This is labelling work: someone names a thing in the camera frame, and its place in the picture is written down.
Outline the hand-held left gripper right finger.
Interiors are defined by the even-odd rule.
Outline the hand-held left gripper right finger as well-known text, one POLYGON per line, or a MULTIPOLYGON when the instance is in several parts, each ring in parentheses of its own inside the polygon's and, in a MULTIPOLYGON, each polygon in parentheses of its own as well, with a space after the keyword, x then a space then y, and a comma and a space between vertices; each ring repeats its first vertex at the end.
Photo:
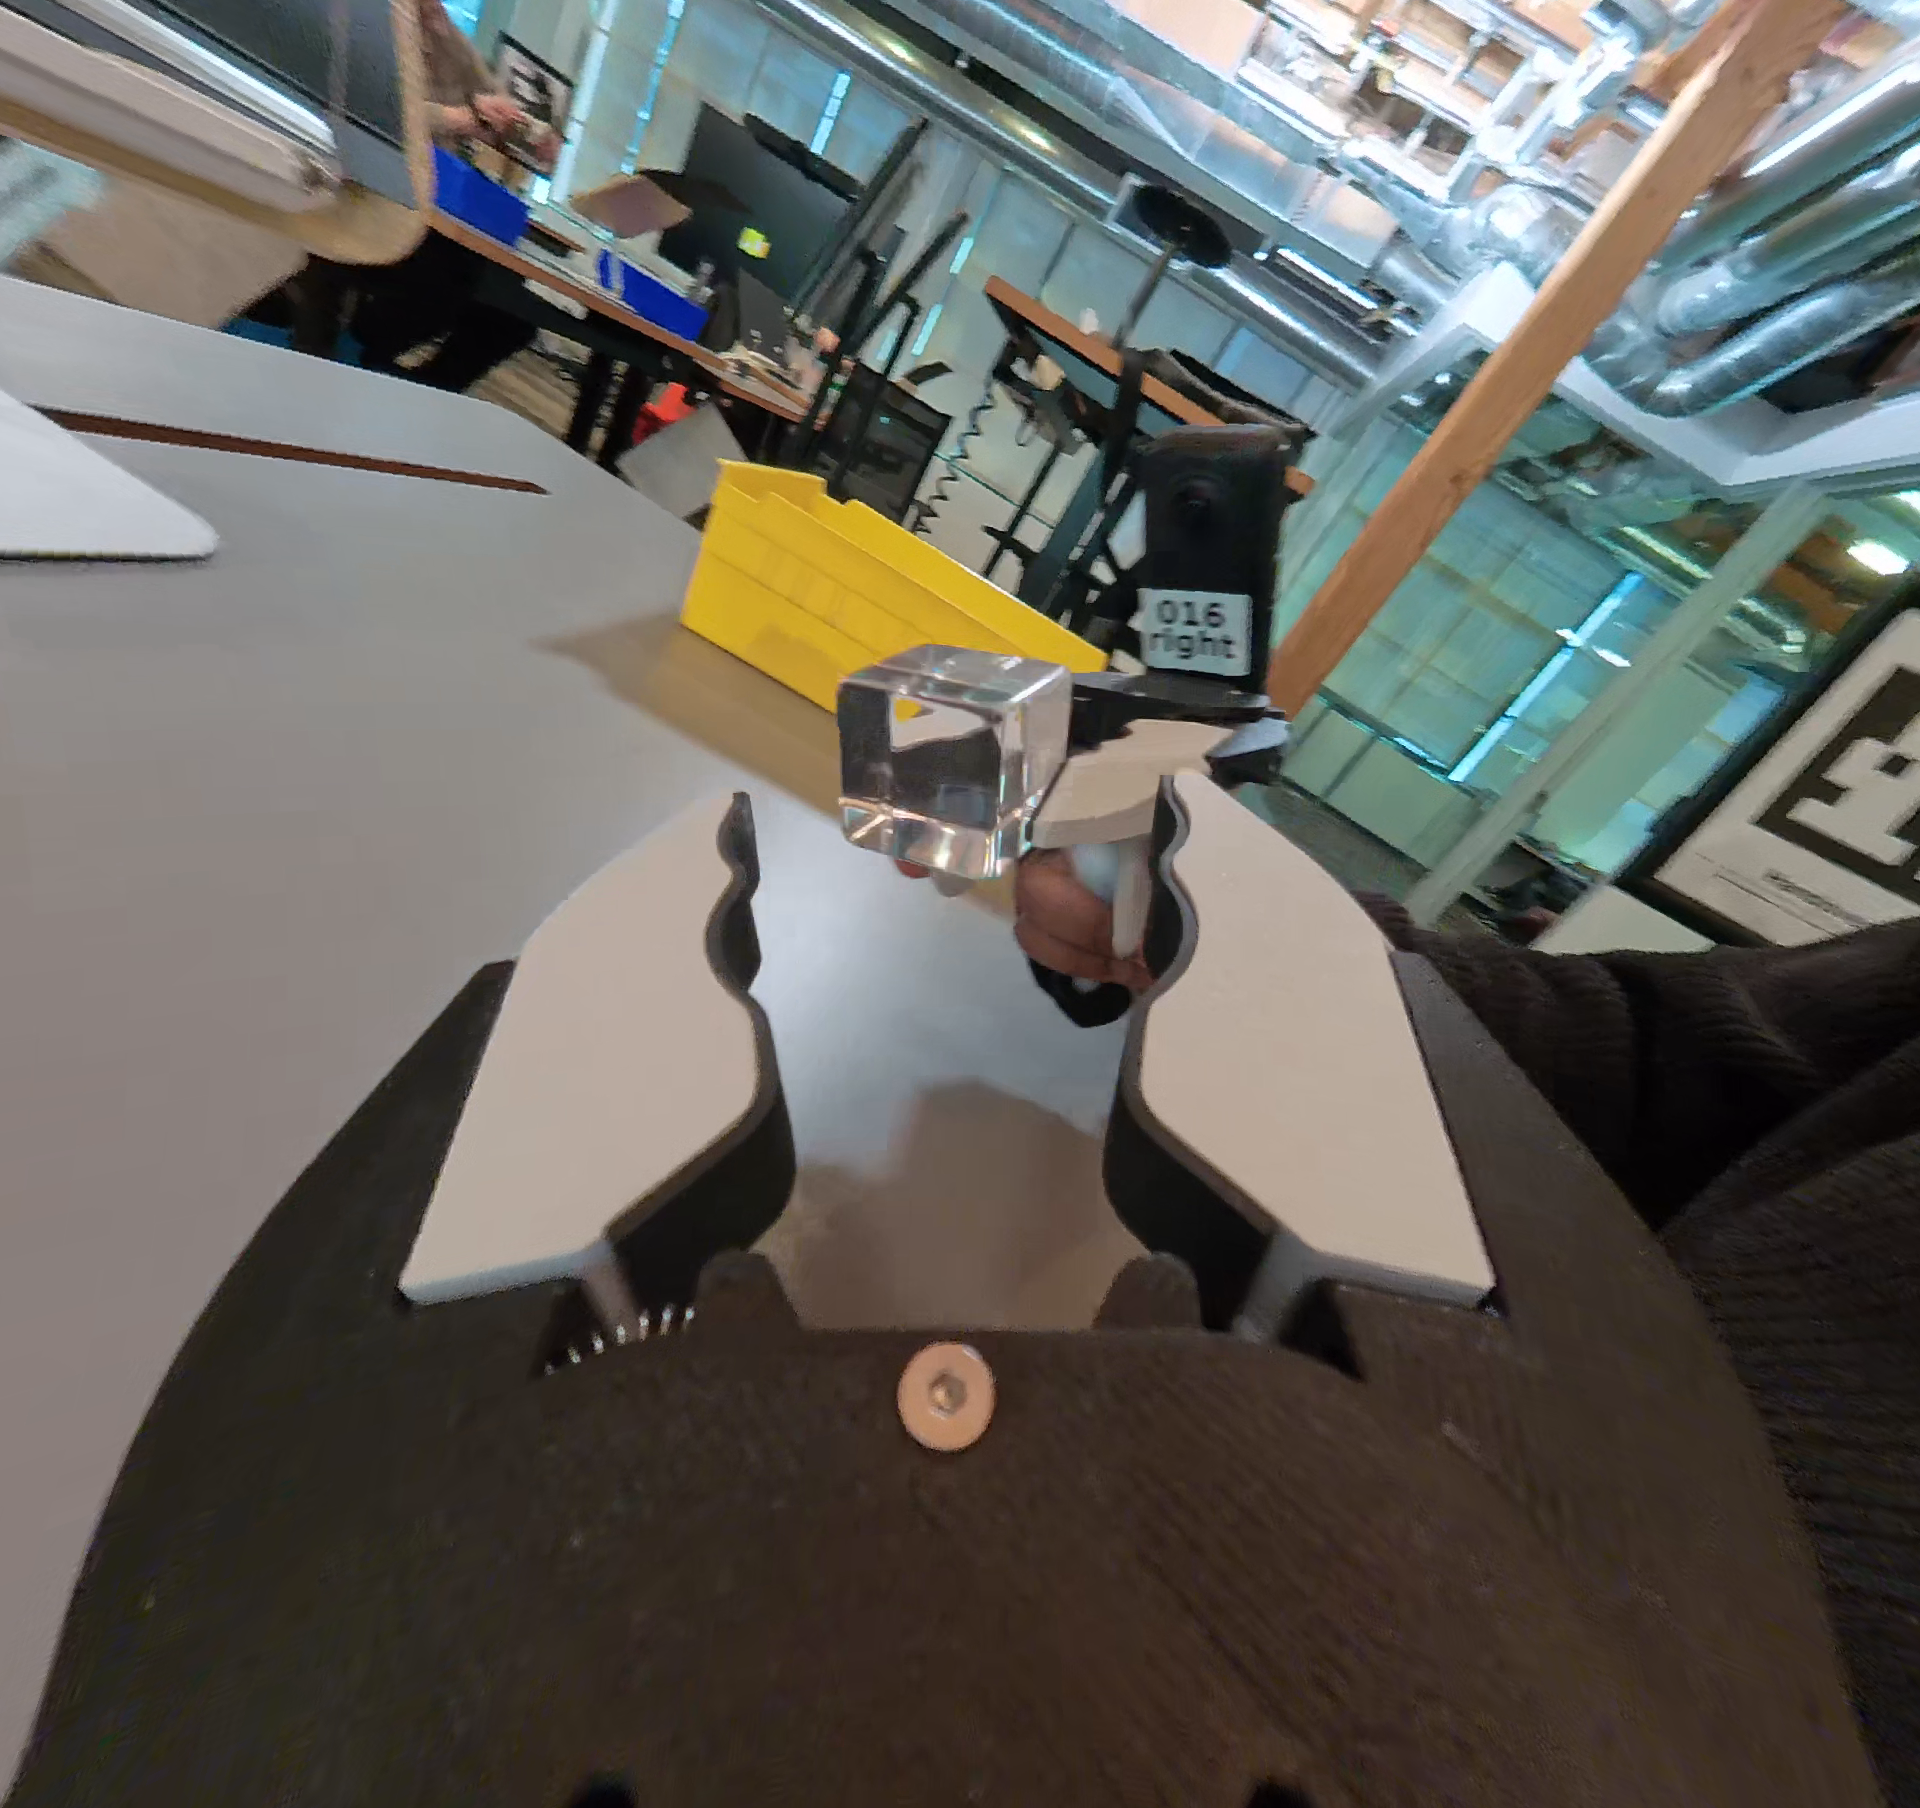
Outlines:
POLYGON ((1194 770, 1160 791, 1142 958, 1102 1191, 1190 1272, 1202 1327, 1284 1341, 1328 1283, 1485 1306, 1493 1261, 1385 934, 1194 770))

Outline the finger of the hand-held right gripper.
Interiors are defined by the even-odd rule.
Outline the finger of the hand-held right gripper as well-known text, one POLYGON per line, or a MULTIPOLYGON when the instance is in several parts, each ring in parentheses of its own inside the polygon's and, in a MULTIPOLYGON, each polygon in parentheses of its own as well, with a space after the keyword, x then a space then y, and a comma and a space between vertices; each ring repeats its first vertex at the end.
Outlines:
POLYGON ((1125 844, 1151 834, 1160 787, 1180 774, 1206 774, 1226 727, 1133 721, 1066 762, 1037 809, 1037 853, 1125 844))

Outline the black folded easel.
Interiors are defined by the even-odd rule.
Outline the black folded easel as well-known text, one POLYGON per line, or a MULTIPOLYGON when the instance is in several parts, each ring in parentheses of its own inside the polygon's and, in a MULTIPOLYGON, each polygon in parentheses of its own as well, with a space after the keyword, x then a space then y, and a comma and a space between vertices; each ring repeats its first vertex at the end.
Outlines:
POLYGON ((926 116, 900 129, 866 184, 845 205, 816 257, 804 266, 801 284, 784 305, 787 330, 804 343, 832 335, 829 359, 834 364, 866 351, 891 309, 966 228, 966 215, 955 215, 921 249, 907 249, 904 215, 921 180, 930 129, 935 123, 926 116))

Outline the framed wall picture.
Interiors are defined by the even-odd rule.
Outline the framed wall picture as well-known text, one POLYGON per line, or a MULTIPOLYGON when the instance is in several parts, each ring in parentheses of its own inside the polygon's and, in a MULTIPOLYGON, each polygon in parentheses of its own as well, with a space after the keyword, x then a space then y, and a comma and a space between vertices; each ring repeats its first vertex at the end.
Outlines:
POLYGON ((537 123, 537 129, 562 138, 577 102, 577 75, 546 64, 510 32, 498 37, 491 75, 498 86, 537 123))

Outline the brown cardboard piece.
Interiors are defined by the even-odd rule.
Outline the brown cardboard piece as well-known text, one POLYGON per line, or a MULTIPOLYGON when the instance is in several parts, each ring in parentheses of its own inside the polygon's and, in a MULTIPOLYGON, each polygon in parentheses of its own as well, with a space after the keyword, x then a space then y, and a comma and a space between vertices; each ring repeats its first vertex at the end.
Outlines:
POLYGON ((680 173, 620 173, 596 188, 569 199, 577 222, 612 232, 613 241, 659 237, 691 222, 680 200, 680 173))

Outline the wooden backing board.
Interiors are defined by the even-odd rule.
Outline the wooden backing board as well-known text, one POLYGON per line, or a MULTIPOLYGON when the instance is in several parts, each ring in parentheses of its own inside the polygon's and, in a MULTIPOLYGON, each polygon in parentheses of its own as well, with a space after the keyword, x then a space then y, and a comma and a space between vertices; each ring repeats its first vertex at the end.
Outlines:
POLYGON ((2 133, 2 278, 80 289, 96 301, 226 329, 310 262, 349 271, 394 266, 424 237, 431 94, 414 0, 389 0, 403 69, 407 149, 378 184, 348 178, 310 215, 213 211, 193 192, 34 156, 2 133))

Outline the black round pole stand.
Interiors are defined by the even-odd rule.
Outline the black round pole stand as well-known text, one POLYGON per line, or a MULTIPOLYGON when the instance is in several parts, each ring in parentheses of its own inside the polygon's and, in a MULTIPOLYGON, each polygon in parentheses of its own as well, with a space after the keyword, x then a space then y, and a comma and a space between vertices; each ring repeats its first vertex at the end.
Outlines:
POLYGON ((1129 351, 1129 343, 1140 330, 1140 318, 1148 305, 1154 301, 1164 278, 1171 266, 1190 266, 1197 271, 1217 271, 1235 262, 1235 246, 1226 228, 1190 199, 1165 184, 1136 184, 1129 199, 1129 215, 1140 224, 1140 232, 1154 246, 1154 262, 1148 278, 1140 280, 1133 305, 1125 309, 1125 318, 1114 325, 1114 349, 1129 351))

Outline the blue plastic bin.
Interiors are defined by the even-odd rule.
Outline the blue plastic bin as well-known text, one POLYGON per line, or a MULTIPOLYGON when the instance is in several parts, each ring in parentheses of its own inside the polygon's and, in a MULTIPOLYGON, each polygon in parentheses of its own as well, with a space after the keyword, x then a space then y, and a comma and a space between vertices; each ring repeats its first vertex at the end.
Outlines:
POLYGON ((527 200, 444 145, 435 145, 435 215, 456 228, 515 249, 527 232, 527 200))
POLYGON ((627 262, 621 251, 600 249, 596 284, 607 301, 621 305, 644 325, 653 325, 659 330, 680 343, 703 343, 709 318, 704 305, 698 305, 680 289, 653 280, 644 266, 627 262))

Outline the person's right hand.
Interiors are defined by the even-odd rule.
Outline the person's right hand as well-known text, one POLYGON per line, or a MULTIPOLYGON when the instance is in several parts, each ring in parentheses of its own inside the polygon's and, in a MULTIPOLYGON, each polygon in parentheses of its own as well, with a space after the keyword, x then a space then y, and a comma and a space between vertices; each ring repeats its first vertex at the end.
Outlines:
POLYGON ((1029 853, 1012 878, 1012 939, 1062 1006, 1108 1006, 1154 984, 1140 958, 1114 958, 1112 901, 1080 882, 1066 853, 1029 853))

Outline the black computer monitor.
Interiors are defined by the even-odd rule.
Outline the black computer monitor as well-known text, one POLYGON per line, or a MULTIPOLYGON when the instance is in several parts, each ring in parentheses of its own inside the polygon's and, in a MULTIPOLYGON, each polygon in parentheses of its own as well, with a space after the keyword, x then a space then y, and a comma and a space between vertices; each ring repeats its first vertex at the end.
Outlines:
POLYGON ((663 188, 687 222, 659 237, 659 262, 680 278, 709 266, 712 280, 751 278, 791 309, 829 251, 853 200, 767 149, 745 123, 703 107, 680 170, 663 188))

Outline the person's dark knit sweater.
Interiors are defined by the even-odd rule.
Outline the person's dark knit sweater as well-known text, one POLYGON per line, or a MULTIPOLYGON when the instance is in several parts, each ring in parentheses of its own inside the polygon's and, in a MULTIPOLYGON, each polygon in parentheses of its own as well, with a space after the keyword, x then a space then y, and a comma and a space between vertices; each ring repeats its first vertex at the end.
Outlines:
POLYGON ((1674 1151, 1661 1224, 1809 1533, 1888 1806, 1917 1806, 1917 1077, 1674 1151))

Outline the wooden background desk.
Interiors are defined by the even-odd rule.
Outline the wooden background desk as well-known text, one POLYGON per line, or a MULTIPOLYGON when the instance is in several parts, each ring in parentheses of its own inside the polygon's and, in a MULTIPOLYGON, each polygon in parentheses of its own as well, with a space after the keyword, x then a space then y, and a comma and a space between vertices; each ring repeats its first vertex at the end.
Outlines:
POLYGON ((1050 439, 1050 460, 1090 448, 1090 469, 1042 543, 1026 543, 1021 526, 1037 514, 1050 467, 1029 481, 1010 526, 993 532, 980 577, 1012 559, 1026 607, 1072 631, 1090 619, 1090 601, 1114 580, 1114 532, 1140 502, 1140 456, 1171 429, 1273 425, 1289 455, 1284 488, 1310 497, 1314 481, 1296 467, 1318 434, 1284 408, 1190 355, 1129 351, 1108 335, 1088 335, 997 278, 984 280, 984 301, 1005 330, 993 387, 1050 439))

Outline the wooden work desk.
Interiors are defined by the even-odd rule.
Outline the wooden work desk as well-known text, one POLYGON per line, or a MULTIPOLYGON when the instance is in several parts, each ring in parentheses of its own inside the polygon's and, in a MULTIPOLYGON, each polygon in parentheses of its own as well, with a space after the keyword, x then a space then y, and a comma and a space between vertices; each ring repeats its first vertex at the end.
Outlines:
POLYGON ((659 383, 687 383, 712 398, 720 415, 745 409, 750 460, 779 460, 791 429, 813 434, 804 398, 645 325, 600 289, 569 280, 443 211, 424 215, 424 232, 444 237, 462 257, 481 266, 473 296, 486 309, 588 351, 562 444, 588 455, 602 473, 613 473, 620 456, 634 444, 634 422, 659 383))

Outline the black mesh office chair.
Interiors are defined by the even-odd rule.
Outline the black mesh office chair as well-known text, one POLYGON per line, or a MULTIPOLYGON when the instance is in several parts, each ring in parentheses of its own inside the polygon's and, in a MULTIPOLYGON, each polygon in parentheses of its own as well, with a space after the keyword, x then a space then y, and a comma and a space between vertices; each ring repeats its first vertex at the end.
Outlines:
POLYGON ((921 401, 914 387, 883 383, 857 364, 816 434, 809 473, 822 477, 832 497, 907 526, 947 429, 949 415, 921 401))

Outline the clear acrylic cube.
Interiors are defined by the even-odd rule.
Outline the clear acrylic cube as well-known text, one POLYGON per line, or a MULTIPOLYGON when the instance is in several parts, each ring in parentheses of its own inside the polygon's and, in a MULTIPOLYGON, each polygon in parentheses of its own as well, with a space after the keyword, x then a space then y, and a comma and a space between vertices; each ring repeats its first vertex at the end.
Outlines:
POLYGON ((838 833, 947 891, 993 882, 1026 853, 1067 762, 1072 675, 914 648, 834 690, 838 833))

